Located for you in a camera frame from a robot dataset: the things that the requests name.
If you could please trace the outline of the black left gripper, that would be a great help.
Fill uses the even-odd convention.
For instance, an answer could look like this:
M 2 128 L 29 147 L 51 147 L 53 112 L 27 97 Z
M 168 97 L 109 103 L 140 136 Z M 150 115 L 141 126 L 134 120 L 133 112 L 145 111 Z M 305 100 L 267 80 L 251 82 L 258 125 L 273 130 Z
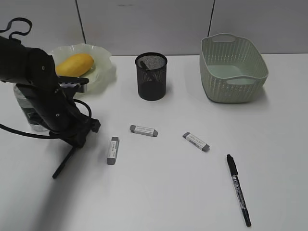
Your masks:
M 50 131 L 52 138 L 61 139 L 71 146 L 82 148 L 90 131 L 97 133 L 100 122 L 80 112 L 72 98 L 62 89 L 45 91 L 33 86 L 17 84 Z

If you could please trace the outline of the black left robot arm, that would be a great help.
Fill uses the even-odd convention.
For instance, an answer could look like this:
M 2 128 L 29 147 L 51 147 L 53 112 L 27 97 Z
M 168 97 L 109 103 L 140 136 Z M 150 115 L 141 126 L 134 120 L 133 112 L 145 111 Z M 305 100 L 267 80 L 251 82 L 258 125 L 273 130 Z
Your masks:
M 90 131 L 100 122 L 80 112 L 74 102 L 78 86 L 62 88 L 53 57 L 38 48 L 0 38 L 0 80 L 13 83 L 34 108 L 30 120 L 50 131 L 49 139 L 61 139 L 82 148 Z

